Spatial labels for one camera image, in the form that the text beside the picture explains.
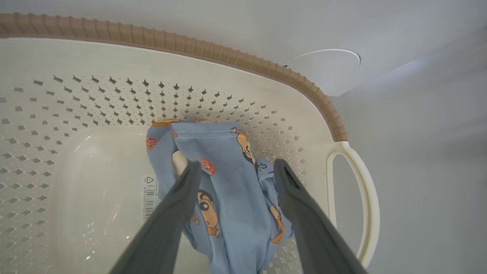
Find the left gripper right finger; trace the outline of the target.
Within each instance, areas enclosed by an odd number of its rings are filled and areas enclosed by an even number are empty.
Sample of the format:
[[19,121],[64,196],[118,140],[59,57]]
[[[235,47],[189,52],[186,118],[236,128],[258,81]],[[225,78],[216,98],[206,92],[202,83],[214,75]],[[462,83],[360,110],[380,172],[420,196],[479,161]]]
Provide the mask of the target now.
[[280,207],[292,223],[305,274],[365,274],[350,247],[283,159],[274,161]]

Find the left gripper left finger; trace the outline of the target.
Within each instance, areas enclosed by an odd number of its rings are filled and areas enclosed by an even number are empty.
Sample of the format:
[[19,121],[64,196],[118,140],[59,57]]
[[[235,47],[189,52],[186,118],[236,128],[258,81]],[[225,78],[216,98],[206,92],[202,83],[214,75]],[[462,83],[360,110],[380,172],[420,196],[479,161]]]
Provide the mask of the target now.
[[201,175],[201,164],[190,161],[112,267],[112,274],[172,274],[181,231],[195,210]]

